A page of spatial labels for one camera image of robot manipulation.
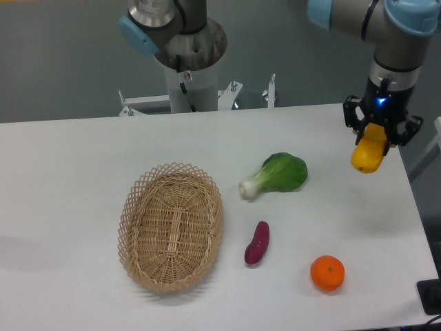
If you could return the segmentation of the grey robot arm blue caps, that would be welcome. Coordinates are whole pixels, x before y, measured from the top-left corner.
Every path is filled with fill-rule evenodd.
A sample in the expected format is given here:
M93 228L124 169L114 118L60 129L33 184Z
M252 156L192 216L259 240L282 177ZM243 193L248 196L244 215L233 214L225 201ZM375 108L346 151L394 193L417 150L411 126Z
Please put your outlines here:
M353 35L375 46L365 95L343 105L345 124L362 143L373 126L383 129L383 154L406 145L422 118L407 105L431 37L440 29L439 1L309 1L307 15L327 30ZM214 110L217 93L195 86L195 74L224 55L224 30L207 16L205 1L130 1L119 27L139 53L154 56L172 73L169 96L175 112Z

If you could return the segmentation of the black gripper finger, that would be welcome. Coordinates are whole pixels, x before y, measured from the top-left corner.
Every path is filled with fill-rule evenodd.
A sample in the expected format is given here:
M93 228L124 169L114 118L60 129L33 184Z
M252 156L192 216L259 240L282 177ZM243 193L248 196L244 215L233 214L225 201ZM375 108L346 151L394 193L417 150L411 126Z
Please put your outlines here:
M342 104L345 125L351 128L356 135L355 144L359 144L364 137L365 129L369 124L369 121L365 118L365 103L363 99L360 99L354 95L349 95ZM360 109L362 118L359 119L356 110Z
M398 125L404 123L404 131L398 132ZM411 115L406 117L404 121L398 122L393 118L384 120L384 133L386 135L386 143L383 149L383 156L386 156L390 148L396 146L405 146L420 131L424 119L419 116Z

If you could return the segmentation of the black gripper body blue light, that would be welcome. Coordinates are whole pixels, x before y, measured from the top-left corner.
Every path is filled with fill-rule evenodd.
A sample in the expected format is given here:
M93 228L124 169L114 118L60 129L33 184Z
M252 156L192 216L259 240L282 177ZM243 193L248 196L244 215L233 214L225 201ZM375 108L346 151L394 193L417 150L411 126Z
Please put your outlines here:
M406 90L383 91L371 79L367 80L360 109L370 123L398 125L407 118L407 106L414 87Z

